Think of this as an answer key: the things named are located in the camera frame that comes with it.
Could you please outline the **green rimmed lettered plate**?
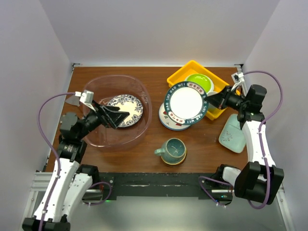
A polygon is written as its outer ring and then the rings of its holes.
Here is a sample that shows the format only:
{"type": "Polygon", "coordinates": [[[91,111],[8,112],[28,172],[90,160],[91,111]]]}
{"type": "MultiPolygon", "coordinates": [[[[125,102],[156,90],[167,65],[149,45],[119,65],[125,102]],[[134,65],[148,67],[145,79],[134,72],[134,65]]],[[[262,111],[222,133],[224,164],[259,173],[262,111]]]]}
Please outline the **green rimmed lettered plate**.
{"type": "Polygon", "coordinates": [[[164,109],[175,123],[190,126],[198,123],[208,111],[207,93],[197,83],[182,81],[166,93],[164,109]]]}

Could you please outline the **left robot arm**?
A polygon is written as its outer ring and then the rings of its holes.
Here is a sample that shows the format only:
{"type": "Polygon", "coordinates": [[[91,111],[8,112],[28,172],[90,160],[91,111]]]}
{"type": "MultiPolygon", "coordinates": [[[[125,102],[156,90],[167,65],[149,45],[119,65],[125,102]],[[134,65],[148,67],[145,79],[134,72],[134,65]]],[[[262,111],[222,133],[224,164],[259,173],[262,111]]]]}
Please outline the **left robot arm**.
{"type": "Polygon", "coordinates": [[[83,118],[78,118],[72,112],[61,117],[59,146],[51,180],[34,215],[24,219],[23,230],[70,230],[70,217],[86,190],[100,184],[98,168],[80,164],[87,148],[83,139],[100,125],[118,128],[129,116],[129,112],[96,102],[92,102],[89,107],[89,113],[83,118]]]}

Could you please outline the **blue floral plate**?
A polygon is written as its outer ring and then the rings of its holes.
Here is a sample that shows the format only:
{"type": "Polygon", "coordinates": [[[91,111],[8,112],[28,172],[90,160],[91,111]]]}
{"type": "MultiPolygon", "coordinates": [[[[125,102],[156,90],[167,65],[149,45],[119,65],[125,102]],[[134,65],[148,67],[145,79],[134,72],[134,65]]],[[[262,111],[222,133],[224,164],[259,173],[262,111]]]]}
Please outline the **blue floral plate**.
{"type": "Polygon", "coordinates": [[[119,107],[120,111],[129,112],[129,116],[118,126],[119,128],[127,128],[135,125],[142,117],[143,105],[141,101],[129,94],[122,94],[113,97],[107,106],[119,107]]]}

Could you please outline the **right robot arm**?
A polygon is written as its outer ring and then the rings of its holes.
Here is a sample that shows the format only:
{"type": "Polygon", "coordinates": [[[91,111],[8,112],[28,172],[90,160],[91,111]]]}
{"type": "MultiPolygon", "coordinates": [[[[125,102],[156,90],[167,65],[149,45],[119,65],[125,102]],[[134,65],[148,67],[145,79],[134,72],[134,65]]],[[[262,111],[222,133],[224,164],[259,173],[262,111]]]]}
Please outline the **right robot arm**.
{"type": "Polygon", "coordinates": [[[284,178],[284,171],[276,167],[266,139],[266,118],[261,112],[262,102],[267,90],[260,85],[251,85],[246,95],[237,95],[232,86],[212,96],[206,101],[218,109],[230,107],[238,112],[247,147],[247,164],[240,170],[236,167],[221,165],[214,177],[215,185],[226,189],[231,185],[235,196],[258,202],[255,208],[261,209],[272,204],[284,178]]]}

